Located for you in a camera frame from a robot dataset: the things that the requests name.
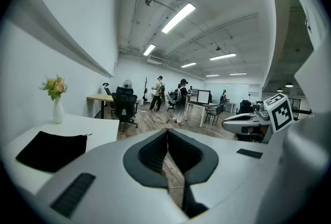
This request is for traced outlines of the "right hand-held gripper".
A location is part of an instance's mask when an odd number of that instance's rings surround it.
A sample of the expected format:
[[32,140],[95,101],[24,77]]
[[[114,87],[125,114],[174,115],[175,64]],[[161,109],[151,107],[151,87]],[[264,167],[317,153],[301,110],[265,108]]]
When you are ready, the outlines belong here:
[[235,133],[239,141],[268,143],[274,133],[294,122],[289,99],[283,93],[277,93],[257,106],[253,113],[224,120],[223,129]]

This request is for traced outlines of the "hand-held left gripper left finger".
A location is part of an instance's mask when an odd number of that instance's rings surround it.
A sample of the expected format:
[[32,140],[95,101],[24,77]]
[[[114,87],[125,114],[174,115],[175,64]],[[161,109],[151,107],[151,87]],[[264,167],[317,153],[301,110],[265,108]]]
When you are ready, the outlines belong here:
[[74,223],[183,223],[162,165],[167,130],[96,147],[57,171],[37,198]]

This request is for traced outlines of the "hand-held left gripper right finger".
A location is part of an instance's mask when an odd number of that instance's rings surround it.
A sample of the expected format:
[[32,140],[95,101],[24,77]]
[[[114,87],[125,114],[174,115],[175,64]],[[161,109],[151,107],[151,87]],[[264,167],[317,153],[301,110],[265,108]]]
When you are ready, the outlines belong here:
[[169,129],[168,152],[185,180],[183,209],[258,209],[281,146],[280,135],[263,144]]

